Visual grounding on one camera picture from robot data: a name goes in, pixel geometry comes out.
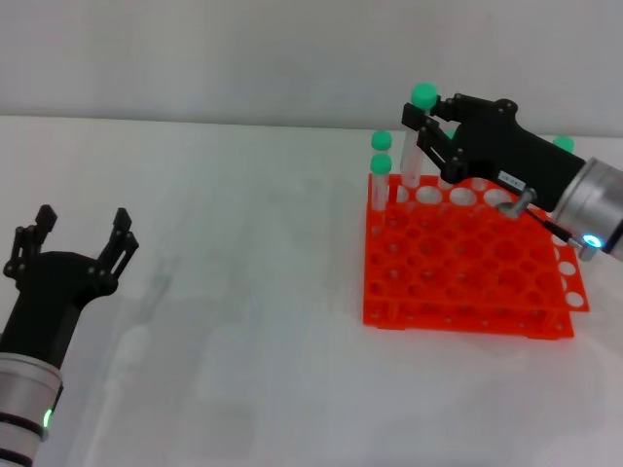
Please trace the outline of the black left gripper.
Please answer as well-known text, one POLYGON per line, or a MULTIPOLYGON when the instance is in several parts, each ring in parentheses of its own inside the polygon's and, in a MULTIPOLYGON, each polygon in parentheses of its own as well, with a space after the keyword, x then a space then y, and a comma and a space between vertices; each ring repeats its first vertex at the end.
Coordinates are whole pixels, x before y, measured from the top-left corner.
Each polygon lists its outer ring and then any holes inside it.
POLYGON ((69 252, 40 254, 56 219, 52 207, 44 204, 32 225, 15 229, 3 273, 16 282, 18 299, 2 333, 1 350, 59 369, 83 309, 117 290, 139 243, 127 210, 120 207, 96 260, 69 252))

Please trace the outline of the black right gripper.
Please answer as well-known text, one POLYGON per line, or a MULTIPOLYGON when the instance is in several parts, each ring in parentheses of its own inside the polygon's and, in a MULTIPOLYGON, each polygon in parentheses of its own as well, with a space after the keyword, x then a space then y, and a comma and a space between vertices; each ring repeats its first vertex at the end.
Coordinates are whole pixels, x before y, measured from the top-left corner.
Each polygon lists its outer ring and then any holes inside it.
POLYGON ((508 99, 490 101, 456 93, 448 98, 438 95, 433 106, 434 117, 458 122, 453 139, 412 103, 404 105, 401 122, 417 133, 417 146, 445 182, 478 177, 515 195, 531 188, 536 191, 536 206, 552 212, 585 160, 522 128, 517 110, 508 99))

